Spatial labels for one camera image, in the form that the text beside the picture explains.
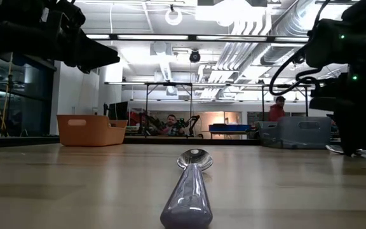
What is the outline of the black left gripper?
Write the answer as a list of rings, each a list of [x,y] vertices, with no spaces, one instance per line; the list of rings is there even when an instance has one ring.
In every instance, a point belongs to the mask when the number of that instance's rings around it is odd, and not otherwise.
[[[118,52],[69,26],[67,18],[49,18],[37,25],[0,21],[0,53],[15,52],[64,62],[88,74],[120,61]]]

